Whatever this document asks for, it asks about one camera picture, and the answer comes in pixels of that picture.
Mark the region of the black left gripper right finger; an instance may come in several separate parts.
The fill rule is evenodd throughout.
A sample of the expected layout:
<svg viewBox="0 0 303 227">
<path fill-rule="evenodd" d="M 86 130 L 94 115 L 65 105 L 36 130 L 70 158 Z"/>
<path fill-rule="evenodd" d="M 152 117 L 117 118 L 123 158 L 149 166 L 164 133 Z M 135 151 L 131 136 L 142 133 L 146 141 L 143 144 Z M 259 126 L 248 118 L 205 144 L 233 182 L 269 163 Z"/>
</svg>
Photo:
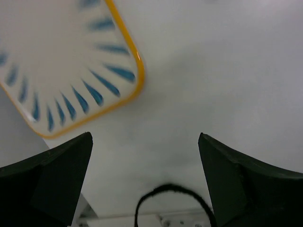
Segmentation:
<svg viewBox="0 0 303 227">
<path fill-rule="evenodd" d="M 303 175 L 201 133 L 200 157 L 219 227 L 301 227 Z"/>
</svg>

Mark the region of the blue patterned serving tray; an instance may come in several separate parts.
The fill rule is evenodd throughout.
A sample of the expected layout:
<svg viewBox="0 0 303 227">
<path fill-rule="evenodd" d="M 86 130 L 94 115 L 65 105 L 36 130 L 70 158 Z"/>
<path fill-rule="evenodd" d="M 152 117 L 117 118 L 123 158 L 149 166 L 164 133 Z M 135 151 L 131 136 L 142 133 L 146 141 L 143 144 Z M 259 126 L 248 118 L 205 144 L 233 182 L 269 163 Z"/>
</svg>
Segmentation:
<svg viewBox="0 0 303 227">
<path fill-rule="evenodd" d="M 0 85 L 28 126 L 59 137 L 137 97 L 144 64 L 112 0 L 3 0 Z"/>
</svg>

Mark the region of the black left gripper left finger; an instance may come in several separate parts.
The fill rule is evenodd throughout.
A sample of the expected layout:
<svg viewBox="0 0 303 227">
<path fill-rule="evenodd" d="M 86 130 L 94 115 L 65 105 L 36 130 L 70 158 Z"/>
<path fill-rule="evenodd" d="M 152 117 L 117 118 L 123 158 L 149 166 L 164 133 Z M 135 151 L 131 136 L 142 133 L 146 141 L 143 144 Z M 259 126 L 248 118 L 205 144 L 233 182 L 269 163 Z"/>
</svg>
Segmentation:
<svg viewBox="0 0 303 227">
<path fill-rule="evenodd" d="M 53 149 L 0 169 L 2 227 L 72 224 L 92 153 L 85 132 Z"/>
</svg>

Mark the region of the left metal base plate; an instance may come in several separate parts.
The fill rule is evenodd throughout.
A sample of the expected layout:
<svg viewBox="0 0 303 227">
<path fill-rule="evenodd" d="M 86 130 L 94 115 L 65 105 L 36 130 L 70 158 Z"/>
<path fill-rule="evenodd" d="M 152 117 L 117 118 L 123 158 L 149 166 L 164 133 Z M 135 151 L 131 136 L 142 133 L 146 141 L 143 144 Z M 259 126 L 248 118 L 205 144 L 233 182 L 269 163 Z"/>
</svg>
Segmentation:
<svg viewBox="0 0 303 227">
<path fill-rule="evenodd" d="M 80 227 L 133 227 L 134 216 L 97 217 L 93 214 L 86 216 L 82 214 L 76 223 Z M 209 227 L 210 225 L 206 213 L 201 209 L 138 215 L 140 227 Z"/>
</svg>

